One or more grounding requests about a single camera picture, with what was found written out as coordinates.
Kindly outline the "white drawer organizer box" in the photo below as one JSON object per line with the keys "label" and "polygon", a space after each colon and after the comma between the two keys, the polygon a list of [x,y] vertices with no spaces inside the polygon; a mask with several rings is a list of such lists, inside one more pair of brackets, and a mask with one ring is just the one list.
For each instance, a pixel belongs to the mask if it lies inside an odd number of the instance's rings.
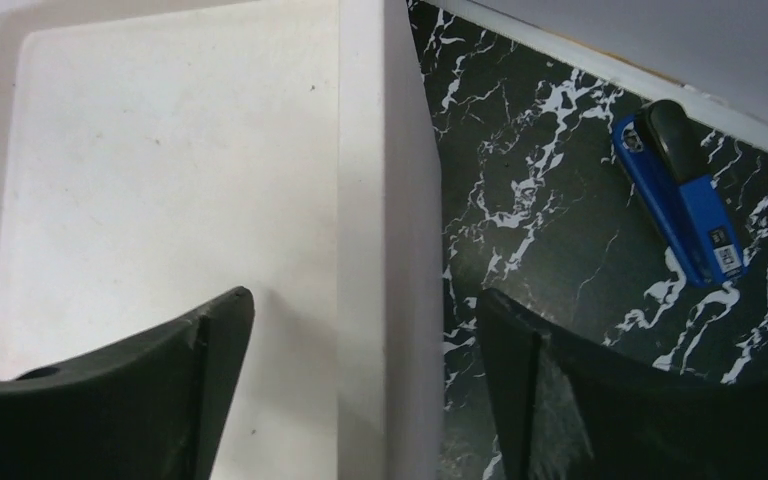
{"label": "white drawer organizer box", "polygon": [[403,1],[0,1],[0,380],[233,287],[216,479],[432,479],[441,168]]}

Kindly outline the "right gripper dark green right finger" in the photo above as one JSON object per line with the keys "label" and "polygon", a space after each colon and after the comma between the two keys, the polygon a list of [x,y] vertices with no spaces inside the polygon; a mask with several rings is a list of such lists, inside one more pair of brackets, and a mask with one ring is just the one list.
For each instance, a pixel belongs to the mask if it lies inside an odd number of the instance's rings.
{"label": "right gripper dark green right finger", "polygon": [[768,377],[662,371],[557,326],[499,290],[478,341],[510,479],[768,479]]}

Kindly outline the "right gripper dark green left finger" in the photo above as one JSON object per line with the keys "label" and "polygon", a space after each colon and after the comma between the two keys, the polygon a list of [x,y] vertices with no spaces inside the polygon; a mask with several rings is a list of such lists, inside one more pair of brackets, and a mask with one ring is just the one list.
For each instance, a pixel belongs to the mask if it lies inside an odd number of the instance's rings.
{"label": "right gripper dark green left finger", "polygon": [[0,381],[0,479],[209,478],[254,319],[240,286]]}

